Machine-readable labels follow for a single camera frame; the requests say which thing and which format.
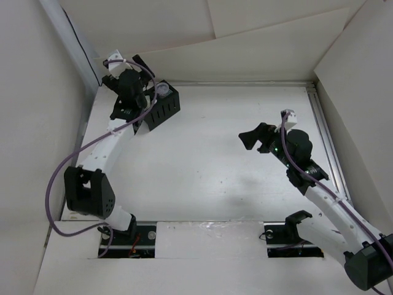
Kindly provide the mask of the round tape roll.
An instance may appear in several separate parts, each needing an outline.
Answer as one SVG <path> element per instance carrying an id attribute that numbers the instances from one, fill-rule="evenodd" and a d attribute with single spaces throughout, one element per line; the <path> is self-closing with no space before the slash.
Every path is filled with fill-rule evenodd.
<path id="1" fill-rule="evenodd" d="M 157 84 L 157 96 L 159 98 L 164 98 L 169 95 L 169 85 L 166 82 L 159 82 Z"/>

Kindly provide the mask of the black slotted organizer box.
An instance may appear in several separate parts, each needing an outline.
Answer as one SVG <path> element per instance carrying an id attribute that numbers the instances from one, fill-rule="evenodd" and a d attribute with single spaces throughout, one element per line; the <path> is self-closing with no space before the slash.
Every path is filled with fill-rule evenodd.
<path id="1" fill-rule="evenodd" d="M 181 110 L 179 92 L 167 81 L 162 80 L 169 85 L 169 95 L 164 98 L 157 96 L 157 102 L 152 110 L 145 116 L 144 122 L 150 131 L 157 128 L 163 122 L 171 118 Z"/>

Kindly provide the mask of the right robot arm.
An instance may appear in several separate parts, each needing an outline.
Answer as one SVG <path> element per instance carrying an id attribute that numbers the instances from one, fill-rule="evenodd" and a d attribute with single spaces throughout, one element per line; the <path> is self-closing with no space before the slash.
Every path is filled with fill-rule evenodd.
<path id="1" fill-rule="evenodd" d="M 306 240 L 333 257 L 352 283 L 363 291 L 392 277 L 392 235 L 384 235 L 337 195 L 331 196 L 331 180 L 311 158 L 313 144 L 302 130 L 281 135 L 277 126 L 259 124 L 238 135 L 247 150 L 256 143 L 261 154 L 273 154 L 285 167 L 290 183 L 314 203 L 321 217 L 301 210 L 286 217 L 284 235 L 291 242 Z"/>

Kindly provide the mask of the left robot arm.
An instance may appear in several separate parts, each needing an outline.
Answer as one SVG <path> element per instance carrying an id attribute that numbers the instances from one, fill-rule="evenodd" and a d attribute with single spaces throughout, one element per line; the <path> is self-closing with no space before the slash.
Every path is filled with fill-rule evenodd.
<path id="1" fill-rule="evenodd" d="M 117 94 L 117 99 L 106 136 L 77 167 L 64 172 L 66 204 L 70 211 L 103 220 L 122 243 L 128 244 L 137 235 L 136 218 L 116 203 L 107 175 L 156 101 L 155 96 L 146 94 L 155 75 L 139 55 L 128 61 L 114 52 L 103 64 L 109 75 L 102 83 Z"/>

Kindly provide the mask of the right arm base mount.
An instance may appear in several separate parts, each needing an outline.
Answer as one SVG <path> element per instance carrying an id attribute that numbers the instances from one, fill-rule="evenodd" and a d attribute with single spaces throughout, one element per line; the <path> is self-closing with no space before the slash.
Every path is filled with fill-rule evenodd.
<path id="1" fill-rule="evenodd" d="M 297 231 L 301 221 L 312 217 L 301 210 L 286 217 L 285 221 L 264 222 L 259 239 L 266 242 L 268 258 L 324 258 L 323 251 L 302 239 Z"/>

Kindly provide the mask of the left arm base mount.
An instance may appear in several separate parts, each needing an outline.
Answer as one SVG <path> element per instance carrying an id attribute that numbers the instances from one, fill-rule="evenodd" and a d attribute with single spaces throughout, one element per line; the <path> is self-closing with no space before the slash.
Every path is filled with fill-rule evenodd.
<path id="1" fill-rule="evenodd" d="M 113 230 L 110 242 L 108 226 L 99 227 L 101 233 L 99 258 L 150 259 L 155 257 L 157 222 L 131 220 L 131 231 Z"/>

